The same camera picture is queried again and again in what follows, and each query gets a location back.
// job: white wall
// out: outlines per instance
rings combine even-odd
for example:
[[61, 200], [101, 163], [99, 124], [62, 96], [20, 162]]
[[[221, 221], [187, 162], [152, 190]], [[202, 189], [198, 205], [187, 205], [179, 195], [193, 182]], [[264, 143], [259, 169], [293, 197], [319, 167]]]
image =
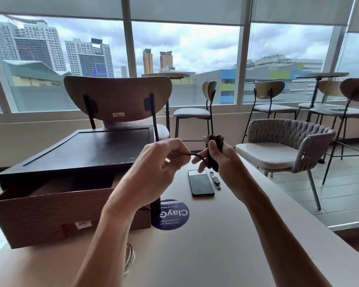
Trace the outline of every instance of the white wall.
[[[299, 119], [304, 120], [306, 113], [302, 111]], [[241, 143], [248, 118], [248, 113], [214, 114], [214, 134], [224, 136], [225, 141], [231, 145]], [[266, 114], [253, 114], [253, 119], [261, 118], [266, 118]], [[293, 115], [277, 114], [277, 118], [292, 119]], [[157, 122], [165, 125], [165, 117], [158, 117]], [[332, 119], [325, 117], [323, 123], [331, 126]], [[102, 122], [96, 121], [96, 126], [102, 127]], [[171, 136], [174, 137], [174, 117], [170, 118], [170, 126]], [[75, 130], [89, 128], [89, 120], [0, 124], [0, 167], [17, 164], [57, 143]], [[179, 137], [181, 139], [201, 140], [204, 135], [207, 135], [205, 120], [182, 119], [180, 121]], [[359, 119], [349, 120], [346, 137], [359, 137]], [[205, 146], [202, 142], [187, 142], [187, 145], [191, 150], [203, 149]]]

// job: person's left hand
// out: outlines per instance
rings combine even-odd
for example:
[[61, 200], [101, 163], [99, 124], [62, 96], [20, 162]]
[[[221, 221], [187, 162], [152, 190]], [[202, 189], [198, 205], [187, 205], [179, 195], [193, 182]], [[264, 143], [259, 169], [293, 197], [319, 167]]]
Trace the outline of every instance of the person's left hand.
[[146, 145], [110, 195], [103, 211], [111, 215], [122, 211], [130, 214], [158, 199], [172, 183], [177, 170], [189, 163], [190, 156], [184, 155], [189, 153], [179, 138]]

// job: chair seat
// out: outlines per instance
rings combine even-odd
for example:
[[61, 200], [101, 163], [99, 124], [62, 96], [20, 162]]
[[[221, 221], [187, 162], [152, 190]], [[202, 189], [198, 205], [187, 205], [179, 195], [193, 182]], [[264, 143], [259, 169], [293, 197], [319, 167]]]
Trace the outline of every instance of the chair seat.
[[[344, 107], [335, 107], [335, 108], [312, 108], [309, 111], [319, 115], [326, 115], [332, 117], [343, 117], [344, 116]], [[348, 108], [346, 111], [346, 118], [359, 118], [359, 109], [358, 108]]]
[[166, 126], [164, 126], [162, 124], [157, 124], [157, 131], [158, 131], [158, 139], [160, 141], [170, 138], [170, 133]]
[[[256, 105], [256, 106], [254, 106], [254, 110], [256, 110], [257, 112], [265, 112], [265, 113], [268, 113], [268, 112], [269, 112], [269, 108], [270, 108], [270, 104], [264, 104], [264, 105]], [[275, 113], [275, 112], [276, 112], [276, 113], [295, 113], [295, 112], [297, 112], [297, 111], [298, 111], [298, 109], [297, 109], [297, 108], [294, 108], [294, 107], [272, 104], [272, 105], [271, 105], [270, 114]]]
[[287, 169], [294, 166], [298, 150], [278, 143], [246, 143], [235, 150], [247, 161], [263, 169]]
[[[302, 109], [310, 109], [310, 105], [311, 105], [310, 102], [303, 102], [299, 104], [298, 107]], [[313, 108], [328, 108], [328, 107], [340, 107], [340, 106], [333, 104], [322, 104], [321, 102], [316, 102], [313, 106]]]
[[183, 108], [176, 110], [173, 116], [178, 118], [208, 118], [210, 112], [205, 109]]

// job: hand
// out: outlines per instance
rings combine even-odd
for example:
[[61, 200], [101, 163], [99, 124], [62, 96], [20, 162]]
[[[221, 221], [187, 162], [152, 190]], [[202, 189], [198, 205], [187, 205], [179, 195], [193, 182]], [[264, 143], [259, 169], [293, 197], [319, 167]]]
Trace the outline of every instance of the hand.
[[[242, 163], [237, 152], [226, 143], [223, 144], [222, 152], [220, 152], [216, 142], [214, 140], [209, 141], [207, 136], [204, 137], [203, 141], [209, 143], [210, 156], [218, 163], [218, 172], [224, 183], [226, 183], [239, 200], [243, 200], [243, 189], [247, 188], [248, 183], [253, 182], [253, 178]], [[207, 160], [207, 148], [198, 154]], [[200, 162], [200, 160], [199, 157], [195, 157], [192, 163], [196, 164]], [[201, 173], [205, 168], [206, 164], [202, 161], [199, 165], [198, 172]]]
[[188, 153], [189, 149], [179, 138], [146, 145], [110, 195], [103, 211], [134, 214], [158, 199], [172, 183], [177, 170], [189, 163], [190, 156], [184, 155]]

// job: round blue sticker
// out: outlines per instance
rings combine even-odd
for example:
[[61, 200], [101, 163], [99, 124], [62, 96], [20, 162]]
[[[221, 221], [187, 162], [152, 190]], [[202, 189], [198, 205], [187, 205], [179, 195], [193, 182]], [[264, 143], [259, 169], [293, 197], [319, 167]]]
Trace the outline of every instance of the round blue sticker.
[[161, 213], [152, 218], [152, 225], [160, 230], [169, 231], [182, 227], [189, 219], [189, 209], [186, 204], [175, 199], [161, 201]]

